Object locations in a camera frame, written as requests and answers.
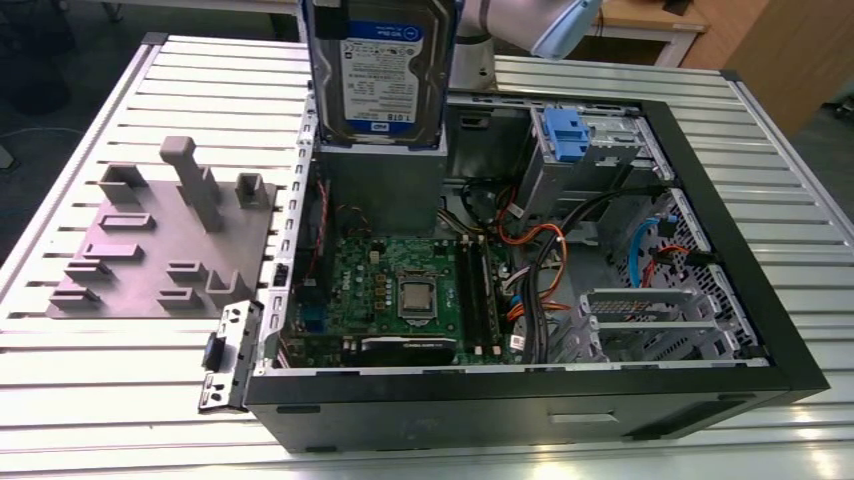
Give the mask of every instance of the hard disk drive label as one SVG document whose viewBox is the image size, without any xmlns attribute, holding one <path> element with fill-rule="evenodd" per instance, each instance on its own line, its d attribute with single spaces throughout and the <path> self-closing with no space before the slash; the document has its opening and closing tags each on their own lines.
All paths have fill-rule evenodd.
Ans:
<svg viewBox="0 0 854 480">
<path fill-rule="evenodd" d="M 422 44 L 416 26 L 351 22 L 340 42 L 344 118 L 363 132 L 398 133 L 415 123 L 419 85 L 410 63 Z"/>
</svg>

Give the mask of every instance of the green circuit board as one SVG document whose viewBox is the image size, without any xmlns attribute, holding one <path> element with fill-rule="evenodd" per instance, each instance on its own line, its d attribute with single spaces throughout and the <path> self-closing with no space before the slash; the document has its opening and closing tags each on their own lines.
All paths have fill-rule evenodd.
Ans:
<svg viewBox="0 0 854 480">
<path fill-rule="evenodd" d="M 455 248 L 455 240 L 340 239 L 335 250 L 332 298 L 324 309 L 302 309 L 308 334 L 290 340 L 291 356 L 303 357 L 310 366 L 335 367 L 340 366 L 342 338 L 423 336 L 457 341 L 458 364 L 506 363 L 509 359 L 503 354 L 477 355 L 466 346 Z M 431 282 L 435 290 L 435 305 L 431 302 L 435 315 L 407 321 L 399 309 L 402 283 L 419 281 Z"/>
</svg>

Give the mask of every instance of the blue cable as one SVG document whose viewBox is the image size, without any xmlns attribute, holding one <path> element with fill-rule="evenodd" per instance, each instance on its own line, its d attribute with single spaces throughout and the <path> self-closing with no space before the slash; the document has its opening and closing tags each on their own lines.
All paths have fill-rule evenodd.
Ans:
<svg viewBox="0 0 854 480">
<path fill-rule="evenodd" d="M 638 274 L 638 250 L 641 250 L 643 234 L 651 226 L 658 225 L 658 222 L 658 218 L 647 218 L 643 223 L 638 225 L 638 229 L 631 236 L 631 244 L 629 245 L 629 282 L 635 288 L 641 286 L 641 275 Z"/>
</svg>

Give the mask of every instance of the desk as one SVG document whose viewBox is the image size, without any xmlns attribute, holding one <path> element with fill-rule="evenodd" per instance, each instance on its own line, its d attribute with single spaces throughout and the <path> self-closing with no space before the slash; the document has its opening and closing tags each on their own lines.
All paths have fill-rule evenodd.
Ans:
<svg viewBox="0 0 854 480">
<path fill-rule="evenodd" d="M 124 0 L 118 3 L 295 15 L 298 0 Z M 709 27 L 706 19 L 694 7 L 690 7 L 686 15 L 681 17 L 663 11 L 661 2 L 609 0 L 602 10 L 602 36 L 665 42 L 655 62 L 658 67 L 679 66 L 697 35 Z M 590 27 L 587 35 L 598 35 L 595 25 Z"/>
<path fill-rule="evenodd" d="M 697 36 L 709 28 L 706 19 L 690 6 L 685 16 L 662 10 L 662 2 L 607 0 L 603 7 L 603 37 L 665 42 L 657 67 L 678 67 Z M 595 36 L 594 25 L 587 35 Z"/>
<path fill-rule="evenodd" d="M 278 185 L 292 181 L 306 47 L 175 36 L 139 49 L 0 269 L 0 476 L 854 476 L 854 297 L 843 288 L 854 278 L 854 228 L 750 92 L 714 71 L 514 57 L 499 57 L 497 70 L 505 91 L 667 102 L 831 390 L 678 440 L 634 444 L 290 455 L 252 415 L 199 416 L 199 362 L 216 319 L 44 316 L 51 282 L 104 199 L 94 182 L 106 161 L 174 178 L 158 146 L 166 135 L 191 135 L 199 164 L 219 180 L 256 171 Z M 274 226 L 284 213 L 275 215 Z M 271 272 L 266 261 L 263 278 Z"/>
</svg>

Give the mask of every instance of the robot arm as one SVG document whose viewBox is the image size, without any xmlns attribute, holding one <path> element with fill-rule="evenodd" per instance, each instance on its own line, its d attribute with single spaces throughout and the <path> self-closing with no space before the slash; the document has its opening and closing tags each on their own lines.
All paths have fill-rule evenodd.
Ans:
<svg viewBox="0 0 854 480">
<path fill-rule="evenodd" d="M 603 0 L 467 0 L 457 36 L 451 87 L 495 80 L 493 37 L 531 54 L 562 59 L 578 45 Z"/>
</svg>

